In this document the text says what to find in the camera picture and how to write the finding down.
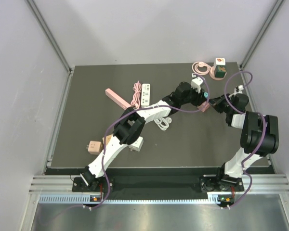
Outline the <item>pink cube socket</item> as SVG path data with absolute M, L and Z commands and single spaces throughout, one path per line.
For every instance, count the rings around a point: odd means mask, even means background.
M 210 107 L 210 104 L 208 102 L 203 102 L 200 106 L 198 106 L 198 109 L 202 112 L 205 112 Z

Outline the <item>pink round socket base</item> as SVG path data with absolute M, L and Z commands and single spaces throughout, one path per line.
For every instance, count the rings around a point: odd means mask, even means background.
M 210 77 L 211 77 L 213 80 L 217 80 L 217 81 L 223 80 L 223 79 L 226 77 L 226 75 L 227 75 L 227 73 L 224 72 L 224 76 L 223 76 L 223 77 L 216 77 L 214 71 L 215 71 L 215 67 L 212 66 L 211 69 L 210 69 L 210 71 L 209 71 L 209 75 L 210 75 Z

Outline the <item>green cube adapter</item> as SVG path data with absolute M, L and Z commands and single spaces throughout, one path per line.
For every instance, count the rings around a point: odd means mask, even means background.
M 225 71 L 222 71 L 222 70 L 215 70 L 214 71 L 216 77 L 223 77 L 224 72 L 226 72 L 226 69 L 225 69 Z

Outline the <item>white power strip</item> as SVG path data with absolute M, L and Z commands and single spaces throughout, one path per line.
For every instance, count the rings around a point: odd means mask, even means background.
M 151 85 L 148 83 L 142 84 L 142 90 L 141 90 L 141 107 L 148 107 L 150 105 L 150 91 Z

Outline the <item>white cube adapter with picture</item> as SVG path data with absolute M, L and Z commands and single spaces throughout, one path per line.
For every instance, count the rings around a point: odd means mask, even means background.
M 226 61 L 224 58 L 215 58 L 213 68 L 214 70 L 222 70 L 225 71 Z

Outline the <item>pink power strip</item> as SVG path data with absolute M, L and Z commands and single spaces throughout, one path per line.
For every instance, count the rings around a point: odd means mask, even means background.
M 127 101 L 125 101 L 123 98 L 121 98 L 119 95 L 117 95 L 110 88 L 107 88 L 105 90 L 105 94 L 108 98 L 110 98 L 113 102 L 115 102 L 122 109 L 126 110 L 127 108 L 131 107 L 131 105 Z

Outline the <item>white cube adapter plug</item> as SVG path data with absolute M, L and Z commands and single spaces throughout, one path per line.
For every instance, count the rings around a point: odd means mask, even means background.
M 143 143 L 144 143 L 144 139 L 143 137 L 140 136 L 134 143 L 129 145 L 129 149 L 131 151 L 139 152 L 141 150 Z

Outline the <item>orange cube adapter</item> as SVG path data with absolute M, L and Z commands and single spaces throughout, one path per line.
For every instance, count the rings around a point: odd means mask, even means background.
M 102 137 L 103 145 L 106 147 L 112 138 L 112 134 Z

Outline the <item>pink deer cube adapter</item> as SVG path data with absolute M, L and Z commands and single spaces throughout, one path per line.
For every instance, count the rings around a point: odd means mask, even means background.
M 103 150 L 103 143 L 100 141 L 90 141 L 87 145 L 87 151 L 90 154 L 98 155 Z

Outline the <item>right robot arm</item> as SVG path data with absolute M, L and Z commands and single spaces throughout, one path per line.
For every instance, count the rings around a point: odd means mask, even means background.
M 216 187 L 227 191 L 240 184 L 242 175 L 254 162 L 277 151 L 278 118 L 247 111 L 249 98 L 242 93 L 223 95 L 209 103 L 218 113 L 226 113 L 228 126 L 241 129 L 239 150 L 218 169 L 215 178 Z

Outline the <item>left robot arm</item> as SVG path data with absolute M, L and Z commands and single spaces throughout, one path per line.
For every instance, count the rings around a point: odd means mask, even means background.
M 113 135 L 108 145 L 80 174 L 84 187 L 89 191 L 99 187 L 99 178 L 105 175 L 107 167 L 124 148 L 135 143 L 147 123 L 179 111 L 194 113 L 194 111 L 185 111 L 181 107 L 185 104 L 201 106 L 207 100 L 204 93 L 201 84 L 196 84 L 194 81 L 181 82 L 175 91 L 153 105 L 139 109 L 127 108 L 120 119 L 110 126 Z

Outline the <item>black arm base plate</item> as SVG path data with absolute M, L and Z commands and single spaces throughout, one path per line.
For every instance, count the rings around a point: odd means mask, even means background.
M 81 177 L 76 177 L 72 186 L 75 193 L 102 191 L 106 193 L 136 190 L 142 193 L 153 190 L 185 190 L 195 193 L 206 192 L 241 192 L 244 190 L 242 180 L 237 182 L 221 182 L 213 176 L 197 175 L 151 175 L 151 176 L 109 176 L 109 182 L 104 177 L 94 179 L 87 185 Z

